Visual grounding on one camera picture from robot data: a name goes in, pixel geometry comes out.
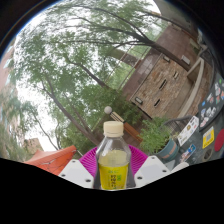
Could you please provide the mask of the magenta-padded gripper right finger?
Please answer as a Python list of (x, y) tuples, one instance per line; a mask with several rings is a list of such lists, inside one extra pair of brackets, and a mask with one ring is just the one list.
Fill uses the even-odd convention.
[(130, 168), (134, 187), (140, 188), (171, 173), (157, 156), (147, 156), (140, 149), (130, 145)]

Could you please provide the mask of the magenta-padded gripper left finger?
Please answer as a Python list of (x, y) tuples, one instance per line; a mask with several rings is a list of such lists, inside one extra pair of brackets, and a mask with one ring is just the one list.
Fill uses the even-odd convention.
[(59, 177), (78, 186), (92, 189), (97, 173), (96, 150), (93, 148), (79, 160), (72, 159), (60, 172)]

